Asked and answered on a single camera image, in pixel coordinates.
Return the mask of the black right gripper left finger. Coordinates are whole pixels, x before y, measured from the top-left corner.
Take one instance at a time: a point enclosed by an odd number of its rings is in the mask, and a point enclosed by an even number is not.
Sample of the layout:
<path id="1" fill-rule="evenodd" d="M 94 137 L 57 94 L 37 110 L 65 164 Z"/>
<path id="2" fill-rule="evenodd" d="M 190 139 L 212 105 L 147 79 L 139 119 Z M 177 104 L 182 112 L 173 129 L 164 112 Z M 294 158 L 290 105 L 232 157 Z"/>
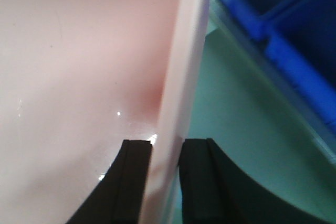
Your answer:
<path id="1" fill-rule="evenodd" d="M 68 223 L 137 223 L 148 173 L 152 144 L 124 140 L 102 181 Z"/>

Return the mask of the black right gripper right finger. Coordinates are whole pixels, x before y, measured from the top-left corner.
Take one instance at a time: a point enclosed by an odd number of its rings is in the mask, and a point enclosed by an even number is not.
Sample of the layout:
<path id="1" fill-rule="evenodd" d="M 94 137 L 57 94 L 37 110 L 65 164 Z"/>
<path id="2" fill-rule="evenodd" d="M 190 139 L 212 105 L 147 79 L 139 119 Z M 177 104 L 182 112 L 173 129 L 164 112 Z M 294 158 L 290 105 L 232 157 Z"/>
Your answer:
<path id="1" fill-rule="evenodd" d="M 335 223 L 335 169 L 322 155 L 189 138 L 178 164 L 184 223 Z"/>

